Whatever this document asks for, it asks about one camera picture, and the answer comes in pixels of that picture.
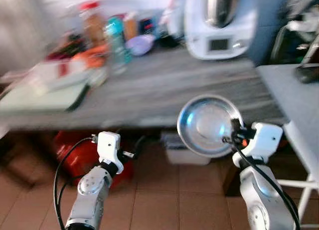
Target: appliance display screen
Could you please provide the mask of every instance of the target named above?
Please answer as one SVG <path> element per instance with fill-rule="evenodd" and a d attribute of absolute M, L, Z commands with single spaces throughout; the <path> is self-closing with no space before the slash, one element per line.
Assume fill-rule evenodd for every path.
<path fill-rule="evenodd" d="M 227 50 L 228 40 L 227 39 L 213 39 L 209 42 L 209 50 Z"/>

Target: bottle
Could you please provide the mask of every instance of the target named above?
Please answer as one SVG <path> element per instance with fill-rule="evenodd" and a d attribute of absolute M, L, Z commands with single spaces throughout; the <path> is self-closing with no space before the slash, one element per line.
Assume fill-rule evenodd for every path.
<path fill-rule="evenodd" d="M 133 37 L 138 36 L 136 16 L 137 13 L 135 11 L 130 12 L 124 16 L 124 37 L 126 41 L 129 41 Z"/>
<path fill-rule="evenodd" d="M 123 23 L 117 17 L 112 17 L 104 28 L 104 35 L 108 37 L 111 47 L 112 74 L 119 75 L 126 71 L 127 51 L 123 38 Z"/>
<path fill-rule="evenodd" d="M 84 32 L 90 40 L 91 47 L 105 44 L 104 25 L 105 22 L 99 13 L 99 3 L 97 1 L 89 1 L 81 4 L 80 16 L 84 22 Z"/>

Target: kitchen counter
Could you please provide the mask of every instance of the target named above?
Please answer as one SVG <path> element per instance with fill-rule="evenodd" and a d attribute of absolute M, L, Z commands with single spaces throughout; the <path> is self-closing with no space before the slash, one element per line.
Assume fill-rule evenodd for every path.
<path fill-rule="evenodd" d="M 89 92 L 72 112 L 0 115 L 0 125 L 10 130 L 175 127 L 183 105 L 207 93 L 231 100 L 247 123 L 285 122 L 251 61 L 201 61 L 177 48 L 134 58 L 125 73 Z"/>

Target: white table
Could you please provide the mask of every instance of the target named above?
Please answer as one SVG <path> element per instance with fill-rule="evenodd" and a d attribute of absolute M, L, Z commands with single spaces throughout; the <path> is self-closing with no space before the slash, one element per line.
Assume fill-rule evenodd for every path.
<path fill-rule="evenodd" d="M 298 211 L 302 218 L 311 190 L 319 191 L 319 83 L 300 83 L 294 76 L 297 66 L 267 65 L 257 71 L 288 118 L 285 134 L 309 174 L 307 181 L 279 181 L 304 189 Z"/>

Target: white appliance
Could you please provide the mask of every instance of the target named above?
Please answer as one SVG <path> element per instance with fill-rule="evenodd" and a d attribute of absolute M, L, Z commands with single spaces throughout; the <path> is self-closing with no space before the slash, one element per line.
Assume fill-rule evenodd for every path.
<path fill-rule="evenodd" d="M 187 49 L 198 59 L 239 56 L 254 38 L 257 16 L 255 0 L 186 0 Z"/>

